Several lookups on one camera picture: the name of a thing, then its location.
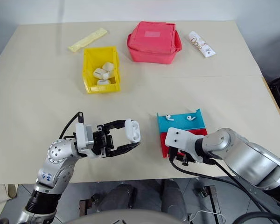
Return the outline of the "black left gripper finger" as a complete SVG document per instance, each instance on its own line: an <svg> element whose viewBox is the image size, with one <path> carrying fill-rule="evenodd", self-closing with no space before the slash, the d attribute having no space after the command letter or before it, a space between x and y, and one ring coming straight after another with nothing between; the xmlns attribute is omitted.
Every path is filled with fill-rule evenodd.
<svg viewBox="0 0 280 224"><path fill-rule="evenodd" d="M139 144L140 144L140 142L122 145L122 146L118 147L116 150L107 152L107 157L114 157L114 156L126 154L127 152L136 148Z"/></svg>
<svg viewBox="0 0 280 224"><path fill-rule="evenodd" d="M111 129L121 129L125 127L125 120L116 120L103 124L103 130L109 132Z"/></svg>

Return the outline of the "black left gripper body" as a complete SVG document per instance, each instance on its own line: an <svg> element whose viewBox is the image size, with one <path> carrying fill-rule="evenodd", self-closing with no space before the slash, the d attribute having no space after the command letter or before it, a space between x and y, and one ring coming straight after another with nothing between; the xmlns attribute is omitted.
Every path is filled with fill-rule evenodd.
<svg viewBox="0 0 280 224"><path fill-rule="evenodd" d="M114 129L113 124L98 125L97 131L93 133L93 148L92 152L95 155L101 155L102 157L113 157L115 153L112 151L114 149L112 136L110 135L110 130Z"/></svg>

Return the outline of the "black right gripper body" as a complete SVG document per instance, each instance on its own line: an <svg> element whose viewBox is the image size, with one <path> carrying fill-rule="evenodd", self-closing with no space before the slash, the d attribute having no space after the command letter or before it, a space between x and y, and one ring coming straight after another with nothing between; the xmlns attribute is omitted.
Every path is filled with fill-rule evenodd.
<svg viewBox="0 0 280 224"><path fill-rule="evenodd" d="M194 158L189 153L181 151L175 147L169 148L168 155L170 161L178 160L183 166L188 166L189 162L196 163L196 160L194 160Z"/></svg>

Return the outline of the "yellow plastic bin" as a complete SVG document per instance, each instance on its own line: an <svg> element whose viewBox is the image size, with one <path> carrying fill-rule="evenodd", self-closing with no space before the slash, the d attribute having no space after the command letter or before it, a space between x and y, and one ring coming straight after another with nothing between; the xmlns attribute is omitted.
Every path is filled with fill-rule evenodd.
<svg viewBox="0 0 280 224"><path fill-rule="evenodd" d="M98 85L98 78L93 73L95 69L102 68L105 63L114 65L114 76L109 84ZM82 77L87 93L111 93L120 91L119 56L115 46L94 47L84 49L84 62Z"/></svg>

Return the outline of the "red plastic tray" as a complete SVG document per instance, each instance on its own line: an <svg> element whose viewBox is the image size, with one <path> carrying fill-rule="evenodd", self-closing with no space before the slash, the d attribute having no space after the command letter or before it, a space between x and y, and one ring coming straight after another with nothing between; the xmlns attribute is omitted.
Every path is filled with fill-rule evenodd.
<svg viewBox="0 0 280 224"><path fill-rule="evenodd" d="M188 132L195 134L195 135L207 135L207 129L206 128L199 128L199 129L189 129ZM162 149L162 155L163 158L168 158L169 153L169 147L165 145L165 139L167 136L167 132L160 133L160 141L161 141L161 149Z"/></svg>

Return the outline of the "blue plastic tray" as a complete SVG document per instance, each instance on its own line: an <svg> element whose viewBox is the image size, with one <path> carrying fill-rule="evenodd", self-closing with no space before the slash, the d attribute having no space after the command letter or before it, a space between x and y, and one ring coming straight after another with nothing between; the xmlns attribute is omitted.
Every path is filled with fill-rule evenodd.
<svg viewBox="0 0 280 224"><path fill-rule="evenodd" d="M170 114L171 118L174 121L166 120L166 115L160 116L157 114L157 122L159 132L167 132L169 128L174 127L182 130L189 130L189 129L199 129L205 128L205 123L203 120L203 115L200 109L197 109L195 112L192 113L183 113L183 114ZM193 121L188 121L187 116L196 117Z"/></svg>

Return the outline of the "grey rounded robot leg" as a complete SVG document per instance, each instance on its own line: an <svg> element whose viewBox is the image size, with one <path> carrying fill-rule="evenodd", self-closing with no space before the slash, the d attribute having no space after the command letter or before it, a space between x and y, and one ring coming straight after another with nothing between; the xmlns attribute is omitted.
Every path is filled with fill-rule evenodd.
<svg viewBox="0 0 280 224"><path fill-rule="evenodd" d="M181 220L187 221L188 214L182 192L173 179L165 179L161 192L161 211Z"/></svg>
<svg viewBox="0 0 280 224"><path fill-rule="evenodd" d="M131 209L136 197L137 189L130 184L122 183L105 195L97 207L97 212Z"/></svg>

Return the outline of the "grey robot torso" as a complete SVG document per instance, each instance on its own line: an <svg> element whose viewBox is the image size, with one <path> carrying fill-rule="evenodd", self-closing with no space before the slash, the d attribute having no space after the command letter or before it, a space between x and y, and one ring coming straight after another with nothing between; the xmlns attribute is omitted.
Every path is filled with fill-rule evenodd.
<svg viewBox="0 0 280 224"><path fill-rule="evenodd" d="M142 209L108 210L82 216L63 224L184 224L163 212Z"/></svg>

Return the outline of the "pale yellow packet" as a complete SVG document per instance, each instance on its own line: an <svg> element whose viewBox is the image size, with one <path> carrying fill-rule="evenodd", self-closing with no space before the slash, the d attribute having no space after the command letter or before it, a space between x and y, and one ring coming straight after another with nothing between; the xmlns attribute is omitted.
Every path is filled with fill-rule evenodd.
<svg viewBox="0 0 280 224"><path fill-rule="evenodd" d="M68 49L75 53L77 51L79 51L81 48L86 47L87 45L91 44L92 42L94 42L95 40L103 37L104 35L106 35L108 33L107 30L103 29L103 28L99 28L98 30L96 30L95 32L91 33L90 35L88 35L87 37L83 38L82 40L74 43L73 45L69 46Z"/></svg>

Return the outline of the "pink fabric bag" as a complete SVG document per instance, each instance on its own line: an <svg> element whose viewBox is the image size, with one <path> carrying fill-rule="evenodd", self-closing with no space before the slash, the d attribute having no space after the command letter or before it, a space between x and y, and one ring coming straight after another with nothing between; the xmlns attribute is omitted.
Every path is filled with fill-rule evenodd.
<svg viewBox="0 0 280 224"><path fill-rule="evenodd" d="M174 23L141 21L128 35L127 47L135 62L171 64L182 42Z"/></svg>

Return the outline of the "beige stool leg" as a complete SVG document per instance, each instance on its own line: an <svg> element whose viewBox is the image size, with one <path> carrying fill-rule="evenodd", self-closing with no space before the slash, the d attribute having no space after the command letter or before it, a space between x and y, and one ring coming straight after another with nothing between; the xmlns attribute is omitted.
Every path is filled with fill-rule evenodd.
<svg viewBox="0 0 280 224"><path fill-rule="evenodd" d="M4 186L8 198L12 199L17 196L18 184L5 184Z"/></svg>

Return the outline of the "white cosmetic tube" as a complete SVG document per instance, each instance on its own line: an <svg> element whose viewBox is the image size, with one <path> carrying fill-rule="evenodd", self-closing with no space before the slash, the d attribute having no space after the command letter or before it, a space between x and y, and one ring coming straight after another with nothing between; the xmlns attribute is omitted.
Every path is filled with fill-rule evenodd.
<svg viewBox="0 0 280 224"><path fill-rule="evenodd" d="M209 46L209 44L195 31L189 33L189 41L196 47L205 58L211 57L216 52Z"/></svg>

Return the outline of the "metal floor frame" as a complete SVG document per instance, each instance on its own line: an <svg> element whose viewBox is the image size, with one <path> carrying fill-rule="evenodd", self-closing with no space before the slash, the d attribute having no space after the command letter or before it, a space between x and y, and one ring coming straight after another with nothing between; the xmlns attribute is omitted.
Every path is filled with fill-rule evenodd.
<svg viewBox="0 0 280 224"><path fill-rule="evenodd" d="M209 198L210 204L211 204L211 211L210 212L198 211L195 213L193 220L199 213L208 213L208 214L213 215L215 224L225 224L226 223L226 218L221 213L221 209L220 209L220 205L219 205L219 201L218 201L218 197L217 197L217 190L216 190L215 186L210 185L210 186L199 187L194 190L194 193L203 199Z"/></svg>

